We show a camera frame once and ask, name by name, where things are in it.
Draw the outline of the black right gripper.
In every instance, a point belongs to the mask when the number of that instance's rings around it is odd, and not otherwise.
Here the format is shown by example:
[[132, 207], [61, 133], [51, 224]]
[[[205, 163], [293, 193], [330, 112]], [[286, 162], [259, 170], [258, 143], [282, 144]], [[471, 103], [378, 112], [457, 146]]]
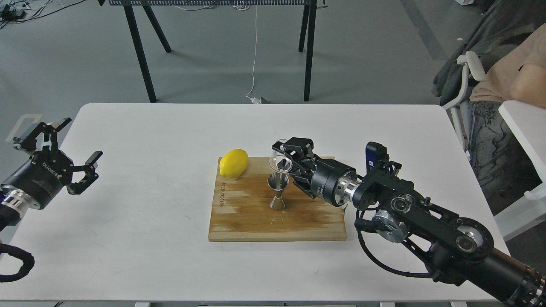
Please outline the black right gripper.
[[291, 169], [310, 169], [291, 172], [296, 187], [312, 199], [318, 197], [333, 206], [353, 203], [357, 188], [356, 169], [334, 159], [322, 159], [313, 153], [314, 142], [308, 138], [292, 137], [283, 144], [284, 155]]

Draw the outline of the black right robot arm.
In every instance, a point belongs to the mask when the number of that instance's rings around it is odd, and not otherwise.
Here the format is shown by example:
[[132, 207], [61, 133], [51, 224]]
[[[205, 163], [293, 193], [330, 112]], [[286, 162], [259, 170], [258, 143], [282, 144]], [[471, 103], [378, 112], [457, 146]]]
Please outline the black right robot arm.
[[[456, 286], [470, 281], [509, 306], [545, 305], [545, 277], [540, 272], [496, 249], [481, 223], [432, 204], [411, 181], [399, 179], [401, 165], [390, 161], [382, 144], [366, 145], [365, 176], [334, 159], [322, 159], [313, 147], [312, 140], [293, 137], [275, 142], [272, 149], [288, 159], [281, 170], [309, 197], [334, 206], [353, 204], [361, 248], [377, 266], [404, 277]], [[365, 245], [362, 232], [401, 243], [427, 272], [403, 272], [383, 264]]]

